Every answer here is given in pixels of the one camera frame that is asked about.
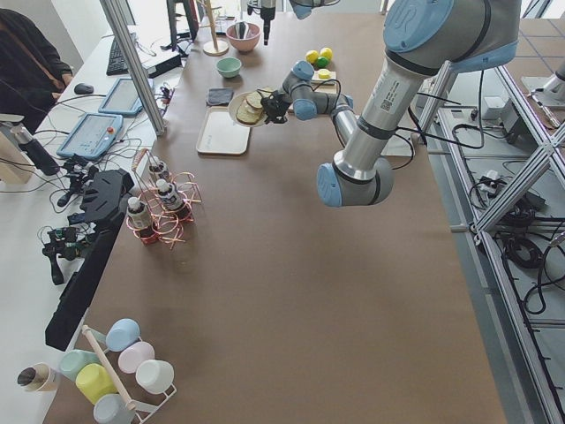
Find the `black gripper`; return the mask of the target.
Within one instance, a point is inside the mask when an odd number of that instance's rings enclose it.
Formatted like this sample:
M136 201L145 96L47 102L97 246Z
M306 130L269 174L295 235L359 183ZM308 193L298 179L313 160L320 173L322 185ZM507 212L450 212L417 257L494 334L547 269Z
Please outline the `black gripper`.
M266 89L261 89L260 96L260 104L266 114L264 123L285 124L290 103L283 99L283 94L280 94L277 90L268 92Z

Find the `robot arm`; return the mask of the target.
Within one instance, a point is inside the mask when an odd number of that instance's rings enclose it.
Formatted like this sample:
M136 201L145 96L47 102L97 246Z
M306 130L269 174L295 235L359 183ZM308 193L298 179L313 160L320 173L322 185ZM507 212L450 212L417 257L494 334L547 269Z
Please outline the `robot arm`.
M308 18L314 9L339 4L340 0L290 0L290 6L299 19Z
M316 91L313 67L296 62L261 104L267 121L283 123L286 111L308 120L331 117L343 149L317 171L317 190L329 207L365 206L390 194L393 170L381 152L425 79L445 62L457 72L494 68L516 54L518 1L397 1L384 23L385 62L360 115L344 94Z

